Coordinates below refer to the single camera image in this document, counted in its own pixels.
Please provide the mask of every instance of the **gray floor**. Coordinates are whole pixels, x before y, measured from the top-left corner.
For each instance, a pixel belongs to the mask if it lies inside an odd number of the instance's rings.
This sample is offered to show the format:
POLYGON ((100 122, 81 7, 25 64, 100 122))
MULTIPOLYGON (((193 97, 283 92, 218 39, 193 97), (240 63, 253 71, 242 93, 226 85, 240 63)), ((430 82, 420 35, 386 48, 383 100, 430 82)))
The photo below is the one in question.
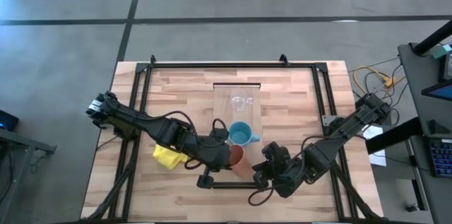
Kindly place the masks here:
MULTIPOLYGON (((126 18, 131 0, 0 0, 0 20, 126 18)), ((450 13, 452 0, 139 0, 136 18, 214 16, 410 16, 450 13)), ((422 40, 443 21, 135 25, 126 61, 340 59, 353 69, 396 57, 397 46, 422 40)), ((19 132, 58 145, 36 175, 28 175, 11 223, 76 220, 99 131, 84 111, 109 88, 123 25, 0 27, 0 110, 21 118, 19 132)), ((391 73, 397 61, 377 66, 391 73)), ((397 88, 398 98, 404 84, 397 88)), ((380 83, 369 80, 371 89, 380 83)), ((398 105, 400 122, 414 117, 410 93, 398 105)), ((403 147, 389 150, 404 158, 403 147)), ((406 186, 392 174, 409 167, 374 168, 385 215, 406 213, 406 186)))

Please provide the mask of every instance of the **terracotta cup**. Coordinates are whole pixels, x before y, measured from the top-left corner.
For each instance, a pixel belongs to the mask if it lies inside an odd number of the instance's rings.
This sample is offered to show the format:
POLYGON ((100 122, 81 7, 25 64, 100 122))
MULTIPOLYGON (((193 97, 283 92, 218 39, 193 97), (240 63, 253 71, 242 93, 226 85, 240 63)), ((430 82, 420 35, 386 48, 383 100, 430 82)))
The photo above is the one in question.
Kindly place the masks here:
POLYGON ((229 157, 229 164, 232 172, 241 178, 251 179, 254 171, 251 164, 245 156, 245 150, 242 146, 230 146, 231 156, 229 157))

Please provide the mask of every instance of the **butcher block tabletop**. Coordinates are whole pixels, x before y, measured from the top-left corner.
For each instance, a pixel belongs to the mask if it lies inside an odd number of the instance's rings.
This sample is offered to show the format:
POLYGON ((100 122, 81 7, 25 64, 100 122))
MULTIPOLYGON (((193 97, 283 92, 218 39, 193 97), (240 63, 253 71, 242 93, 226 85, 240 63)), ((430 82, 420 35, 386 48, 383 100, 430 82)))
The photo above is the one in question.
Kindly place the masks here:
MULTIPOLYGON (((355 110, 355 101, 345 62, 325 62, 338 115, 347 116, 355 110)), ((125 105, 128 105, 131 97, 136 64, 119 62, 114 75, 111 91, 125 105)), ((323 103, 328 114, 322 74, 319 76, 323 103)), ((136 110, 142 101, 143 82, 141 79, 138 87, 136 110)), ((224 114, 220 108, 227 106, 217 107, 221 104, 218 104, 219 97, 215 96, 222 89, 214 87, 215 83, 260 83, 260 87, 253 90, 252 96, 246 95, 245 100, 251 98, 250 105, 254 109, 260 108, 260 112, 253 112, 257 116, 260 114, 259 119, 253 118, 257 121, 253 122, 253 131, 260 134, 260 143, 263 145, 275 141, 280 146, 286 146, 293 156, 300 151, 304 138, 321 134, 312 71, 304 68, 153 69, 148 98, 145 100, 146 112, 150 116, 158 116, 181 110, 190 116, 200 135, 207 135, 215 116, 224 114)), ((178 114, 173 117, 184 120, 178 114)), ((112 129, 102 130, 98 144, 112 137, 112 129)), ((96 152, 82 218, 89 216, 112 188, 120 148, 121 139, 117 138, 96 152)), ((313 185, 302 184, 286 199, 274 193, 262 206, 250 206, 247 201, 253 189, 200 189, 196 182, 204 166, 186 170, 183 164, 179 164, 173 170, 168 170, 153 158, 154 148, 154 140, 142 133, 129 211, 131 222, 301 222, 338 219, 329 174, 313 185)), ((371 209, 382 216, 365 143, 360 138, 352 138, 345 144, 345 152, 353 185, 371 209)), ((216 182, 237 180, 228 170, 215 173, 213 177, 216 182)), ((122 209, 125 187, 119 195, 117 212, 122 209)), ((267 193, 265 191, 256 196, 253 201, 263 199, 267 193)), ((341 194, 347 210, 343 187, 341 194)))

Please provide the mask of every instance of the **blue mug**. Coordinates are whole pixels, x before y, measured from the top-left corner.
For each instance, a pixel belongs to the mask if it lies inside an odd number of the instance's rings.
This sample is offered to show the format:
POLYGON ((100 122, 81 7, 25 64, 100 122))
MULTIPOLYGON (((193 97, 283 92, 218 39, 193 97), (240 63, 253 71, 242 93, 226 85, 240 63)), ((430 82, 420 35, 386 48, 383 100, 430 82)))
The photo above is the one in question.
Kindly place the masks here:
POLYGON ((229 138, 234 145, 245 146, 251 142, 259 142, 261 137, 253 134, 251 127, 246 122, 234 122, 229 128, 229 138))

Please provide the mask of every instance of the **computer screen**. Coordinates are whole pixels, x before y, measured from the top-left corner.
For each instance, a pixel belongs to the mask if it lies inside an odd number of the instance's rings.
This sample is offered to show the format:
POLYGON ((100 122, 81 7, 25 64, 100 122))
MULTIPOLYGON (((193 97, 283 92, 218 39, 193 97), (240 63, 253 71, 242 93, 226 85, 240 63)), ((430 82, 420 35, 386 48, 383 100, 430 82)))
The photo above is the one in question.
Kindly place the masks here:
POLYGON ((0 110, 0 129, 14 131, 18 122, 19 119, 17 117, 0 110))
POLYGON ((422 91, 422 94, 443 100, 452 100, 452 80, 428 87, 422 91))

